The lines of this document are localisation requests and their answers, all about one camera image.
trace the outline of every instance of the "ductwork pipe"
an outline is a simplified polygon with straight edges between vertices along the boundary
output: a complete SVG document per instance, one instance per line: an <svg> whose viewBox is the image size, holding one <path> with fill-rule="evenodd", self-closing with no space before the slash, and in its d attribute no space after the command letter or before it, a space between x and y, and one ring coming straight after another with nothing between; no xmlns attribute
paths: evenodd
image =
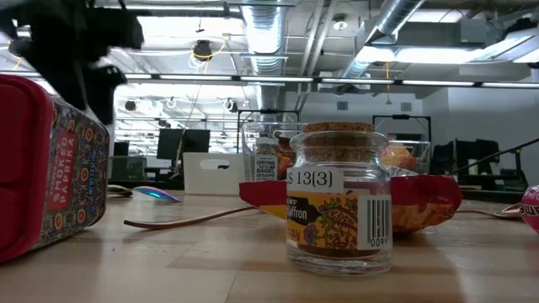
<svg viewBox="0 0 539 303"><path fill-rule="evenodd" d="M242 7L245 19L245 32L249 52L264 55L279 55L285 35L285 8L274 6ZM256 75L280 75L283 61L280 58L251 58L253 72ZM280 87L258 86L257 103L260 109L278 109Z"/></svg>
<svg viewBox="0 0 539 303"><path fill-rule="evenodd" d="M380 15L376 25L372 29L378 30L384 35L396 35L397 32L403 27L403 25L412 17L416 10L423 4L424 0L386 0L380 9ZM361 77L371 62L358 60L358 55L361 50L358 51L356 57L341 72L341 77L357 78Z"/></svg>

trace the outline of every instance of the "ventilation duct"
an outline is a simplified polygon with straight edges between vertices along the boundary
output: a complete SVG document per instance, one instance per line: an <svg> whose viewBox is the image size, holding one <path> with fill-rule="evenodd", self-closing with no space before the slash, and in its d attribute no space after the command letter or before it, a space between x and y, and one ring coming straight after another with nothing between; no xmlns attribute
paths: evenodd
<svg viewBox="0 0 539 303"><path fill-rule="evenodd" d="M282 58L271 55L281 53L286 10L273 6L246 6L242 7L242 11L249 52L268 56L251 58L254 74L280 75L283 68ZM280 87L257 86L256 95L260 109L278 109ZM275 117L262 116L262 120L275 120Z"/></svg>
<svg viewBox="0 0 539 303"><path fill-rule="evenodd" d="M358 41L361 46L365 46L367 42L387 37L387 40L382 40L385 44L395 44L397 42L397 32L403 25L412 17L416 10L423 4L424 0L386 0L380 8L380 14L376 17L376 23L370 29L367 29L363 24L360 28L361 38L363 41ZM355 59L341 72L341 77L357 78L361 77L371 62L363 61L359 58L361 48L355 56Z"/></svg>

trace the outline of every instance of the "desk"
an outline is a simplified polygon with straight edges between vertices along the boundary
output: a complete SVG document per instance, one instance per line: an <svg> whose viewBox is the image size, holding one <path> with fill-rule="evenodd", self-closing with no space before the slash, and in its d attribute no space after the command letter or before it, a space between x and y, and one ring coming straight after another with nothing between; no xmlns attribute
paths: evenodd
<svg viewBox="0 0 539 303"><path fill-rule="evenodd" d="M256 210L175 230L172 220L244 206L190 196L184 204L135 193L110 199L105 217L76 237L0 266L2 302L537 302L539 235L524 223L480 215L396 240L383 275L339 279L286 261L285 224ZM503 207L465 202L463 209Z"/></svg>

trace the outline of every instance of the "spice bottle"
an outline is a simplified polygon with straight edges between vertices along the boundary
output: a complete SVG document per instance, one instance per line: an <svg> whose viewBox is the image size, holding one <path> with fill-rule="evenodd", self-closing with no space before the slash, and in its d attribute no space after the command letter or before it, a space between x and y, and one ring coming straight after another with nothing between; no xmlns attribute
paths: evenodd
<svg viewBox="0 0 539 303"><path fill-rule="evenodd" d="M387 138L366 123L306 125L291 139L287 172L288 258L322 274L365 275L391 266Z"/></svg>

